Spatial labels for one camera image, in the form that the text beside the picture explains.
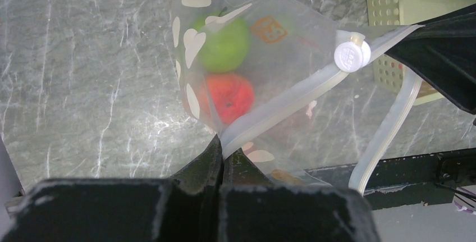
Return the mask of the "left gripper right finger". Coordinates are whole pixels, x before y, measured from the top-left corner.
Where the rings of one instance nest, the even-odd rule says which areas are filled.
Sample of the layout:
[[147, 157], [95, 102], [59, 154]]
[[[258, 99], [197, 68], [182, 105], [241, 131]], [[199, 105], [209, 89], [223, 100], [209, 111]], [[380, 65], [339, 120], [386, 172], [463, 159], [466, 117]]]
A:
[[355, 190], [276, 185], [241, 151], [223, 161], [218, 241], [379, 241]]

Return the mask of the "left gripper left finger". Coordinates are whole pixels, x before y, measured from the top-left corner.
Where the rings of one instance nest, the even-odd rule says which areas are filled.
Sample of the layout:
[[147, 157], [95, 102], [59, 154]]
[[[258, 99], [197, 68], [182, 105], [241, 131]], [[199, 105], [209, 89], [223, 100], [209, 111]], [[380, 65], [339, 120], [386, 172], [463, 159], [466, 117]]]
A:
[[55, 178], [17, 206], [2, 241], [215, 241], [221, 142], [168, 178]]

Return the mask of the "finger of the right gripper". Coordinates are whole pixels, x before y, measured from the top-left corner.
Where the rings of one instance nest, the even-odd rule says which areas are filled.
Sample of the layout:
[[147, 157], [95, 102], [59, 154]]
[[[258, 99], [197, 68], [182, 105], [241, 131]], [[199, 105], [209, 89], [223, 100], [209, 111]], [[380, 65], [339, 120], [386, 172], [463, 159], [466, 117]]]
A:
[[424, 20], [385, 54], [456, 107], [475, 114], [475, 5]]

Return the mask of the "green perforated plastic basket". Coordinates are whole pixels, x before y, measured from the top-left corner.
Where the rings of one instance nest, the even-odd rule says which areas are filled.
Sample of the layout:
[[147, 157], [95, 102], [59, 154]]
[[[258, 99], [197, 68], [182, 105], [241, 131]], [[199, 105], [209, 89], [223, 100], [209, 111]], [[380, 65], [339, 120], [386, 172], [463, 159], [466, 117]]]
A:
[[417, 30], [419, 22], [475, 5], [475, 0], [367, 0], [369, 24], [394, 30], [395, 45]]

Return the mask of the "orange peach toy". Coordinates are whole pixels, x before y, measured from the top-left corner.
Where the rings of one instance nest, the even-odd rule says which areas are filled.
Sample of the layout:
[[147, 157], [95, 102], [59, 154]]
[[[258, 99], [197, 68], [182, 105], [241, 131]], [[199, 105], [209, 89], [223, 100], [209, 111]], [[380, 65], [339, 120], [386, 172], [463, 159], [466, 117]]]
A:
[[232, 72], [209, 74], [205, 82], [197, 89], [196, 95], [202, 111], [207, 115], [210, 115], [209, 95], [218, 116], [226, 125], [251, 110], [255, 94], [252, 83], [245, 77]]

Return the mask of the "clear polka dot zip bag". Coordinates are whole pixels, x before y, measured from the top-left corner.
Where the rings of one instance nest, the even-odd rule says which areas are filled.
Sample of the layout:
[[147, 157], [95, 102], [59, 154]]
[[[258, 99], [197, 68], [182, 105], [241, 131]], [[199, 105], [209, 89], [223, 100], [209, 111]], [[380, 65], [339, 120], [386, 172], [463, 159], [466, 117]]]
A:
[[[397, 33], [373, 26], [344, 27], [297, 0], [169, 0], [176, 74], [186, 112], [217, 132], [223, 158], [250, 144], [251, 159], [275, 172], [291, 158], [287, 136], [302, 133], [314, 102], [395, 46]], [[242, 17], [250, 49], [229, 71], [248, 79], [251, 110], [224, 124], [209, 95], [210, 115], [197, 89], [209, 74], [198, 62], [207, 35]]]

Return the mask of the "green apple toy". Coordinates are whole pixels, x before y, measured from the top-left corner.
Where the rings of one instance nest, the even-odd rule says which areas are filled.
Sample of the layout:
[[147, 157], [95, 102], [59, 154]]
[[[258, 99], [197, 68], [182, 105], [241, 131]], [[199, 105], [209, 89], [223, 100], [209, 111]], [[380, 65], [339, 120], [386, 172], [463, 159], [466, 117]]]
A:
[[249, 49], [248, 23], [242, 17], [238, 17], [220, 31], [207, 35], [205, 43], [198, 53], [198, 62], [209, 72], [229, 72], [242, 64]]

